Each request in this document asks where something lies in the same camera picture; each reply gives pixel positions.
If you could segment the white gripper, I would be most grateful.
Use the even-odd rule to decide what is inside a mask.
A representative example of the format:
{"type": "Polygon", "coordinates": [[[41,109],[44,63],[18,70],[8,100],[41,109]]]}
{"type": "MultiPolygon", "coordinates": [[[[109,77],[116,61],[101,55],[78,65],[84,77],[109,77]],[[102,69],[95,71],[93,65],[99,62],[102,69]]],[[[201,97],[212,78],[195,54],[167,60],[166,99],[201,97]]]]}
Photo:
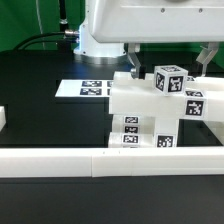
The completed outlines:
{"type": "Polygon", "coordinates": [[[224,0],[90,0],[89,32],[102,43],[129,43],[133,79],[145,78],[136,43],[206,42],[196,61],[205,75],[224,42],[224,0]]]}

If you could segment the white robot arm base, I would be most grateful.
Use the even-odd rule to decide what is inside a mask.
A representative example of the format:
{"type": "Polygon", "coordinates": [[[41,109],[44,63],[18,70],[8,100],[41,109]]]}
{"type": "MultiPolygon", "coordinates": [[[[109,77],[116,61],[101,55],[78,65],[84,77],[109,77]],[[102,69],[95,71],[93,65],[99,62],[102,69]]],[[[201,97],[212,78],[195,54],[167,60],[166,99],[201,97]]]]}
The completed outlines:
{"type": "Polygon", "coordinates": [[[115,65],[127,61],[123,43],[98,43],[89,33],[89,3],[85,0],[85,18],[79,26],[79,43],[73,50],[76,61],[96,64],[115,65]]]}

